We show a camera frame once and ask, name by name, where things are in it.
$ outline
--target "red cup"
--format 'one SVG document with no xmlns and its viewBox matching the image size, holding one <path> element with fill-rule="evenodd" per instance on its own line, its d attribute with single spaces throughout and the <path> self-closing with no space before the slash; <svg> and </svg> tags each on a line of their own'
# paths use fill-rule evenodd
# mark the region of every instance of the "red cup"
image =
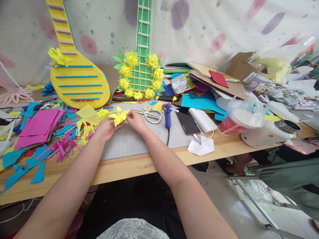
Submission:
<svg viewBox="0 0 319 239">
<path fill-rule="evenodd" d="M 232 112 L 231 115 L 227 116 L 219 125 L 218 131 L 223 135 L 232 135 L 241 133 L 247 129 L 252 129 L 249 125 L 249 121 L 253 116 L 252 113 L 237 109 Z"/>
</svg>

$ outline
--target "left hand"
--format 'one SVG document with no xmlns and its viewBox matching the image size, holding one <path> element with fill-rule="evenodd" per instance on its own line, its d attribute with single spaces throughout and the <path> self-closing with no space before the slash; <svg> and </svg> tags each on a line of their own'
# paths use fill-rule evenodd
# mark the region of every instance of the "left hand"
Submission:
<svg viewBox="0 0 319 239">
<path fill-rule="evenodd" d="M 102 140 L 107 142 L 112 137 L 114 132 L 122 126 L 123 123 L 115 127 L 114 119 L 106 118 L 99 123 L 99 126 L 96 128 L 93 136 L 100 137 Z"/>
</svg>

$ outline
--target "floral fabric backdrop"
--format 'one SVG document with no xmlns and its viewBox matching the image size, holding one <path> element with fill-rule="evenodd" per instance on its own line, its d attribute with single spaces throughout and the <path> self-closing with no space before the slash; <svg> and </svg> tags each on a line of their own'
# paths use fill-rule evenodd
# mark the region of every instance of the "floral fabric backdrop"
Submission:
<svg viewBox="0 0 319 239">
<path fill-rule="evenodd" d="M 136 48 L 137 0 L 65 0 L 77 49 L 95 64 Z M 224 67 L 239 51 L 319 37 L 319 0 L 153 0 L 150 50 L 164 63 Z M 47 83 L 58 47 L 44 0 L 0 1 L 0 60 L 21 85 Z"/>
</svg>

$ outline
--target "right hand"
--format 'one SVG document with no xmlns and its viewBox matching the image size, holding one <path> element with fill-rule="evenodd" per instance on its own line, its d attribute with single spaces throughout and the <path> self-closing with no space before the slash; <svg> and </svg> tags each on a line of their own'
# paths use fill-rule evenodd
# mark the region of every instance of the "right hand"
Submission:
<svg viewBox="0 0 319 239">
<path fill-rule="evenodd" d="M 131 110 L 126 115 L 127 122 L 130 126 L 138 133 L 142 133 L 143 131 L 147 130 L 148 127 L 146 126 L 143 117 L 134 110 Z"/>
</svg>

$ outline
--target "gray cutting mat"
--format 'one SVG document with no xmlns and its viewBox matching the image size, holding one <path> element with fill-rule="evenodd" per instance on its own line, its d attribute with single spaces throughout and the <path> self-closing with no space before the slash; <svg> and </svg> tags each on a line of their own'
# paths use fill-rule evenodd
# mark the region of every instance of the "gray cutting mat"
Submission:
<svg viewBox="0 0 319 239">
<path fill-rule="evenodd" d="M 118 105 L 119 107 L 121 107 L 122 110 L 142 111 L 142 105 L 144 104 L 148 104 L 148 102 L 142 104 L 137 103 L 135 105 L 121 103 L 112 104 L 111 106 L 114 106 L 116 108 L 116 105 Z M 162 120 L 158 124 L 152 124 L 148 122 L 144 116 L 143 118 L 147 127 L 150 128 L 156 134 L 156 136 L 159 137 L 160 140 L 166 144 L 168 132 L 165 128 L 164 113 L 162 113 Z M 192 139 L 194 139 L 194 137 L 193 135 L 185 134 L 185 131 L 183 130 L 182 125 L 179 122 L 177 114 L 174 111 L 171 112 L 171 122 L 172 126 L 170 129 L 170 137 L 168 144 L 169 148 L 173 149 L 188 146 Z M 148 152 L 149 150 L 143 138 L 135 130 L 131 128 L 127 121 L 125 121 L 124 126 L 118 129 L 114 133 L 112 138 L 105 144 L 101 156 L 101 161 L 121 157 L 128 157 L 137 154 L 144 154 Z"/>
</svg>

